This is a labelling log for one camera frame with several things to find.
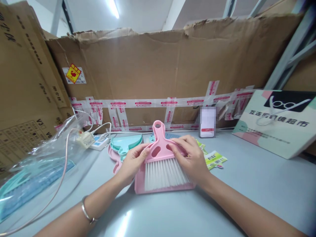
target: bracelet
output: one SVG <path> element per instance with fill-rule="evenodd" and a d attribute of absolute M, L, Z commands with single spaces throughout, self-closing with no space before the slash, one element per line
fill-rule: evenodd
<path fill-rule="evenodd" d="M 85 209 L 85 199 L 86 199 L 87 196 L 84 196 L 82 201 L 81 201 L 81 208 L 82 208 L 82 211 L 83 211 L 83 214 L 85 214 L 86 218 L 90 221 L 90 224 L 93 224 L 94 222 L 97 222 L 99 219 L 96 219 L 96 218 L 90 218 L 86 212 L 86 209 Z"/>

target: smartphone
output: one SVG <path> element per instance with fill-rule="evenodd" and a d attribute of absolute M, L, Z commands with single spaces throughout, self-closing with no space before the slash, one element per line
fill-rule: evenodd
<path fill-rule="evenodd" d="M 200 107 L 200 138 L 214 138 L 216 134 L 216 107 Z"/>

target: plug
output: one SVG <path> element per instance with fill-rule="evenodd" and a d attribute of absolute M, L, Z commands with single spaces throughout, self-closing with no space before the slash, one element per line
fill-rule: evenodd
<path fill-rule="evenodd" d="M 94 138 L 90 132 L 86 131 L 84 133 L 79 133 L 79 137 L 76 141 L 80 144 L 80 146 L 88 149 L 94 143 Z"/>

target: white bristles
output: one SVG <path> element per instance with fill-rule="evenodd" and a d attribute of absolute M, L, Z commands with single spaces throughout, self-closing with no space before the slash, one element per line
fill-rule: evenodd
<path fill-rule="evenodd" d="M 175 158 L 146 163 L 145 191 L 192 183 Z"/>

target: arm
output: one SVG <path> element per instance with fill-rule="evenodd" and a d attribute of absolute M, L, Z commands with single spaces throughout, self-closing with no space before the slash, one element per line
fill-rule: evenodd
<path fill-rule="evenodd" d="M 141 144 L 130 150 L 118 173 L 85 199 L 85 210 L 90 218 L 98 219 L 119 192 L 131 183 L 150 151 L 143 150 L 147 145 Z M 80 202 L 44 227 L 36 237 L 86 236 L 94 225 L 85 217 Z"/>
<path fill-rule="evenodd" d="M 177 148 L 170 144 L 183 170 L 231 216 L 248 236 L 305 236 L 289 223 L 212 175 L 207 168 L 203 152 L 192 136 L 187 135 L 172 140 L 188 153 L 188 157 L 183 157 Z"/>

